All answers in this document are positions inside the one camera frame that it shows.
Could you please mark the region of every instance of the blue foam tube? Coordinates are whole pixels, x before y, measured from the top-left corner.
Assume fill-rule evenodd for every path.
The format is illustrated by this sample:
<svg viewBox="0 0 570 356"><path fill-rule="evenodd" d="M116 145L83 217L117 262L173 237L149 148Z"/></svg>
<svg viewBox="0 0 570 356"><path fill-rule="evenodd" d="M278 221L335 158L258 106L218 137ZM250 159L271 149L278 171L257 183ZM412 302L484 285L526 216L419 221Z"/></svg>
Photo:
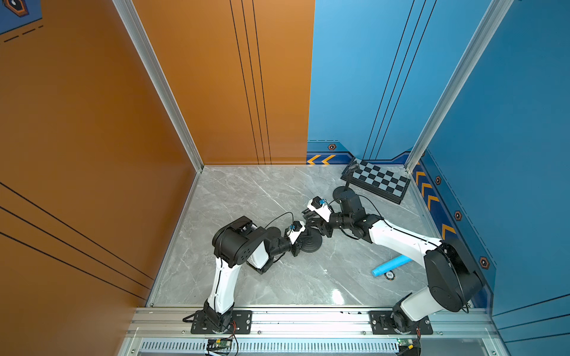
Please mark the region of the blue foam tube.
<svg viewBox="0 0 570 356"><path fill-rule="evenodd" d="M373 269L372 275L374 277L378 277L379 275L383 275L387 271L391 271L395 268L398 268L401 265L404 265L410 261L411 261L411 259L409 257L406 257L404 255L400 255L400 256L396 257L395 259L388 261L385 264L381 264L378 267L376 267L375 269Z"/></svg>

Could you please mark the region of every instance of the blue wall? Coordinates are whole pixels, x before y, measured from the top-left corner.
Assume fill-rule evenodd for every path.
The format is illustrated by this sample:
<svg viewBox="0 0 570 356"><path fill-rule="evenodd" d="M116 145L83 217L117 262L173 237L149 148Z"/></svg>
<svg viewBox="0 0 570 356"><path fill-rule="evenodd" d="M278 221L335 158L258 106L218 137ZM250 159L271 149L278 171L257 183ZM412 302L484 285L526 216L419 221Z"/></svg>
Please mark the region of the blue wall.
<svg viewBox="0 0 570 356"><path fill-rule="evenodd" d="M412 0L316 1L309 140L340 141L362 158L372 134L366 158L378 136L374 159L434 2L425 2L420 17L421 0L416 0L413 8ZM414 145L489 3L437 1L378 159L391 159ZM410 8L410 20L372 130Z"/></svg>
<svg viewBox="0 0 570 356"><path fill-rule="evenodd" d="M30 22L42 18L42 7L40 0L26 0L28 14L22 17L17 16L4 6L4 1L0 2L0 34L22 27Z"/></svg>
<svg viewBox="0 0 570 356"><path fill-rule="evenodd" d="M515 1L428 147L496 266L513 356L570 341L569 19L570 2Z"/></svg>

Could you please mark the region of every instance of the gray marble floor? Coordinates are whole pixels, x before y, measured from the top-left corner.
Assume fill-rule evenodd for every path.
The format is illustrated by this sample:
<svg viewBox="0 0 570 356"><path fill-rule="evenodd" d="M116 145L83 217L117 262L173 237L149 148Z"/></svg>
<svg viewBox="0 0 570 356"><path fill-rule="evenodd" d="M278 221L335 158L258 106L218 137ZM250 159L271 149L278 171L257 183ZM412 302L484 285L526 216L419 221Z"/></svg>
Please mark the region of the gray marble floor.
<svg viewBox="0 0 570 356"><path fill-rule="evenodd" d="M344 166L207 166L201 174L189 211L184 219L171 257L165 262L164 278L155 306L201 305L211 291L214 255L211 240L220 227L245 215L259 226L292 211L301 220L301 211L315 196L332 200L332 191L344 185ZM403 168L391 167L403 172ZM409 230L429 235L423 210L408 191L400 205L358 187L387 219ZM367 211L374 209L363 200ZM282 231L291 223L290 215L273 226ZM235 304L280 305L374 305L392 306L409 292L426 285L425 271L415 262L397 270L396 279L373 277L371 270L398 254L383 246L354 241L335 231L324 238L314 253L293 257L286 254L260 275L244 265L235 290Z"/></svg>

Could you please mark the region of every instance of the chessboard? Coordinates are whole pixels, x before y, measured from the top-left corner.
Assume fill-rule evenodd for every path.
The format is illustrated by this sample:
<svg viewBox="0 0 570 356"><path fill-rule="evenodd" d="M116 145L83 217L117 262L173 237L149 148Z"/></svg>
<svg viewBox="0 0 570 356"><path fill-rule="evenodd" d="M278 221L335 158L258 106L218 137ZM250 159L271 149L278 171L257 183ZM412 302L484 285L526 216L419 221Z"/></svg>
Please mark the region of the chessboard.
<svg viewBox="0 0 570 356"><path fill-rule="evenodd" d="M381 165L375 165L358 158L354 159L358 162L359 168L354 172L351 184L391 200L396 204L402 202L410 183L409 178L389 171ZM347 169L344 169L341 179L347 180Z"/></svg>

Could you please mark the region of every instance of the yellow chevron arrow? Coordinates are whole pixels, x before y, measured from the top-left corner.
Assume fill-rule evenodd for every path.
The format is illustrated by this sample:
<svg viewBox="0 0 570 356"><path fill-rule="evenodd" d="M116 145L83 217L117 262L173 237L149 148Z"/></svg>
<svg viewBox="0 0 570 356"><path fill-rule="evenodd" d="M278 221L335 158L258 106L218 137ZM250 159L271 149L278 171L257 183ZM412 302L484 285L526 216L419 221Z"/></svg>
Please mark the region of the yellow chevron arrow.
<svg viewBox="0 0 570 356"><path fill-rule="evenodd" d="M428 196L427 196L427 206L428 206L427 209L428 209L429 211L431 211L431 201L432 201L432 200L434 200L434 201L436 201L436 202L439 202L439 199L438 199L437 197L434 197L433 195L428 195Z"/></svg>
<svg viewBox="0 0 570 356"><path fill-rule="evenodd" d="M454 234L457 235L454 228L452 228L451 226L447 226L446 224L441 224L441 238L443 240L445 240L445 232L446 231L453 232Z"/></svg>
<svg viewBox="0 0 570 356"><path fill-rule="evenodd" d="M432 188L431 184L422 183L422 197L425 197L424 193L426 188Z"/></svg>
<svg viewBox="0 0 570 356"><path fill-rule="evenodd" d="M423 175L425 177L426 174L420 171L416 172L416 185L418 185L418 181L420 180L420 175Z"/></svg>
<svg viewBox="0 0 570 356"><path fill-rule="evenodd" d="M316 159L319 158L319 157L320 157L320 154L318 154L318 155L314 156L313 158L309 159L309 160L307 161L307 163L310 164L310 165L314 165L314 164L316 164L316 163L314 163L313 161L316 160Z"/></svg>
<svg viewBox="0 0 570 356"><path fill-rule="evenodd" d="M323 160L323 165L329 165L330 163L328 163L328 160L331 159L332 157L336 156L335 154L331 154L330 156L328 156L327 158L325 158Z"/></svg>

